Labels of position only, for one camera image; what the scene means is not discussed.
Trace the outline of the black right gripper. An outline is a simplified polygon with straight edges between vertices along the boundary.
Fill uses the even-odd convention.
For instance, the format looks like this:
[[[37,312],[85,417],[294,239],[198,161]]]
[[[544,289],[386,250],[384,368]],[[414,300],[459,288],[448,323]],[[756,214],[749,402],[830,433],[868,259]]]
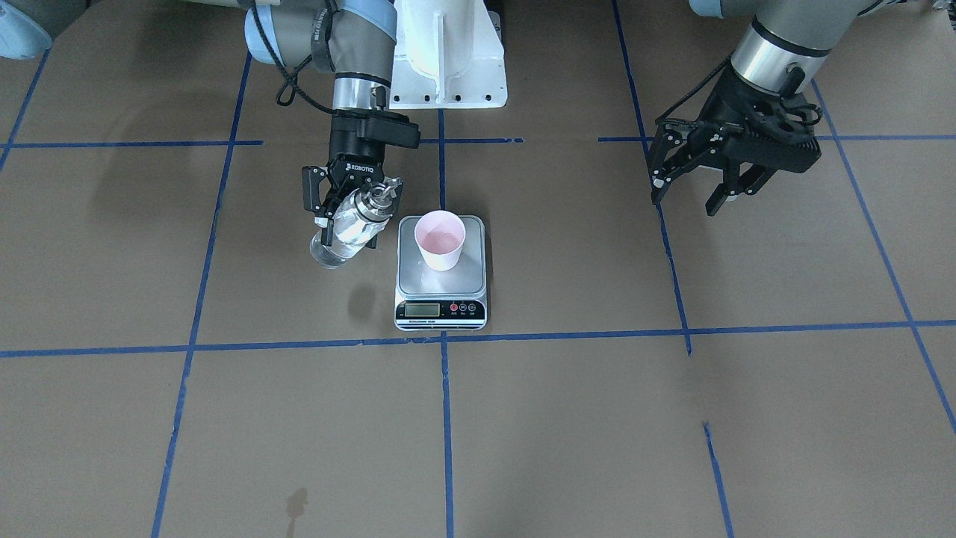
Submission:
[[[327,167],[301,168],[303,207],[317,218],[320,243],[326,247],[331,247],[334,242],[335,215],[346,197],[346,174],[338,163],[352,162],[372,168],[380,168],[385,163],[385,148],[388,144],[367,142],[356,136],[359,120],[368,111],[379,110],[335,109],[332,112]],[[378,246],[378,234],[400,207],[403,187],[402,177],[385,176],[382,181],[370,184],[364,195],[370,235],[365,248],[373,250]]]

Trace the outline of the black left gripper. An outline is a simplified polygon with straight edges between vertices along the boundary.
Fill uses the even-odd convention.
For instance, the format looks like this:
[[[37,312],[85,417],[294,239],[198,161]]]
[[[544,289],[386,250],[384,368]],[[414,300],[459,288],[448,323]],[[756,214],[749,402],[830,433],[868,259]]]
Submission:
[[[650,201],[659,205],[683,174],[709,167],[721,171],[721,184],[704,205],[708,217],[715,217],[732,197],[758,193],[779,170],[806,173],[821,153],[810,162],[791,160],[757,135],[750,121],[755,102],[777,95],[755,88],[737,72],[712,71],[660,114],[650,144]]]

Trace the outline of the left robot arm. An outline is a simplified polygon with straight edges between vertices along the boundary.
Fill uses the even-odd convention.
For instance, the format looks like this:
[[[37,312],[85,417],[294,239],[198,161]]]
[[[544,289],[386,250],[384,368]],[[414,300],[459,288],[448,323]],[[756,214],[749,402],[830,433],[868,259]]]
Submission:
[[[710,217],[727,201],[755,195],[779,171],[806,173],[822,156],[815,128],[822,109],[804,92],[854,20],[885,1],[693,1],[696,14],[748,15],[736,48],[698,84],[711,91],[693,120],[679,99],[656,118],[648,153],[650,200],[696,168],[719,171]]]

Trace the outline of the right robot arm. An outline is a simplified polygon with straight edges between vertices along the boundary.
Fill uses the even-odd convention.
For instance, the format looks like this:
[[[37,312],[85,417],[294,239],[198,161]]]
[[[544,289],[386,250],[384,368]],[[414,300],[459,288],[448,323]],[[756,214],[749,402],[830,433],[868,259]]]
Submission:
[[[378,245],[403,180],[385,174],[385,151],[417,149],[420,130],[389,110],[397,9],[391,1],[236,1],[249,53],[278,68],[282,92],[331,118],[327,164],[302,170],[303,205],[318,232],[316,259],[341,265]]]

